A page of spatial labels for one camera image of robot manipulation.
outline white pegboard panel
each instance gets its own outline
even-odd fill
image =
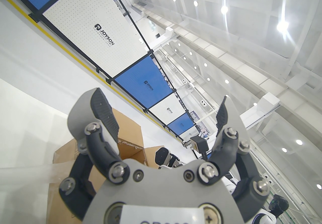
[[[111,77],[146,54],[113,0],[59,0],[44,16]]]
[[[150,109],[163,123],[169,124],[185,113],[176,95],[173,93]]]

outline white label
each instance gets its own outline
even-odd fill
[[[120,224],[200,224],[202,208],[145,207],[124,205]]]

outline ceiling light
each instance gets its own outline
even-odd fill
[[[221,8],[221,12],[222,12],[222,14],[223,14],[223,15],[227,14],[227,12],[228,12],[228,7],[224,5],[224,6]]]
[[[283,34],[287,32],[287,28],[289,27],[289,23],[286,22],[285,20],[282,20],[278,23],[277,25],[277,30]]]

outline cardboard box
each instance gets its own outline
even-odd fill
[[[133,120],[113,109],[120,127],[118,132],[118,149],[120,157],[135,159],[146,166],[157,169],[154,161],[155,153],[163,146],[144,148],[141,127]],[[63,145],[54,153],[53,163],[63,163],[76,160],[79,152],[75,139]],[[105,177],[93,166],[89,180],[98,191]],[[65,206],[58,192],[60,183],[51,183],[48,190],[47,224],[79,224],[81,223]]]

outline black robot head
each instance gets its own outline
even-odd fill
[[[289,208],[289,202],[284,197],[275,194],[268,208],[270,213],[277,218]]]

